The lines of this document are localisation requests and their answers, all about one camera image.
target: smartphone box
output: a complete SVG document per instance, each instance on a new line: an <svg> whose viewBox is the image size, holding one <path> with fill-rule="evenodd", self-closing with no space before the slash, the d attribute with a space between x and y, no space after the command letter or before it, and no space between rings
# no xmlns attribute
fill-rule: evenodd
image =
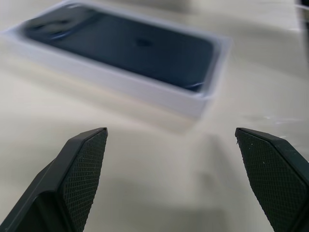
<svg viewBox="0 0 309 232"><path fill-rule="evenodd" d="M205 79L208 80L206 86L200 92L193 92L110 65L92 61L67 51L56 49L40 42L27 39L21 33L23 23L4 31L2 36L7 43L10 44L14 52L34 61L65 71L76 76L76 78L86 79L97 85L120 91L143 100L144 102L164 106L185 116L199 118L203 114L207 103L214 97L224 67L230 44L228 38L159 18L152 18L136 12L111 7L109 5L89 2L88 0L66 0L52 6L39 15L35 15L34 18L62 7L63 5L72 3L85 4L95 7L98 11L211 41L219 49L219 57L216 63L212 64L212 72L205 76Z"/></svg>

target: black smartphone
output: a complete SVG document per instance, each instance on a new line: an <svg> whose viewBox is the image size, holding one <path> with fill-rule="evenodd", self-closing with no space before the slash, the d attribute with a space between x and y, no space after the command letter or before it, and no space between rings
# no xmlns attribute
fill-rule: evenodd
<svg viewBox="0 0 309 232"><path fill-rule="evenodd" d="M68 4L24 24L29 39L199 92L213 72L214 42Z"/></svg>

